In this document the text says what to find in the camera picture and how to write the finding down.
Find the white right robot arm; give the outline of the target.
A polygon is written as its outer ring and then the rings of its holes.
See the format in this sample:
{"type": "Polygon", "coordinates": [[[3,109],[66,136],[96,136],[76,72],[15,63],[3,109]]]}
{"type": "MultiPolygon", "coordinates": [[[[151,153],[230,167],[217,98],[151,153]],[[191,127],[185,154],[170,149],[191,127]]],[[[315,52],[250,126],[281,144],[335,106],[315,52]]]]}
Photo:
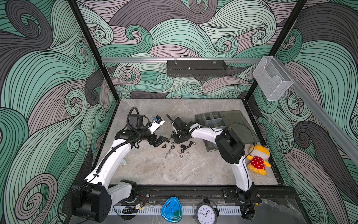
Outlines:
{"type": "Polygon", "coordinates": [[[203,139],[217,145],[222,159],[231,165],[235,177],[238,200],[244,204],[259,204],[262,202],[257,195],[254,182],[248,174],[245,160],[245,144],[234,129],[226,126],[219,129],[199,123],[185,123],[182,119],[170,119],[174,129],[173,139],[181,144],[192,138],[203,139]]]}

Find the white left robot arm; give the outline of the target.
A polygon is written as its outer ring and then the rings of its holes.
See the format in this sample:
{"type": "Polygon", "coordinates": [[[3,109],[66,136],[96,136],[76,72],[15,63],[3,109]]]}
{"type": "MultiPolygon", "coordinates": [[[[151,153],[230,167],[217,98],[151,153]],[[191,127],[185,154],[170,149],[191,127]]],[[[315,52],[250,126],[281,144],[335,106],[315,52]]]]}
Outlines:
{"type": "Polygon", "coordinates": [[[142,140],[147,140],[154,147],[168,141],[164,136],[157,136],[155,131],[165,122],[160,116],[143,124],[146,116],[133,107],[127,117],[124,129],[117,132],[111,148],[101,162],[85,177],[71,187],[72,214],[87,220],[103,222],[111,208],[124,199],[135,199],[136,183],[122,181],[110,186],[112,177],[125,156],[142,140]]]}

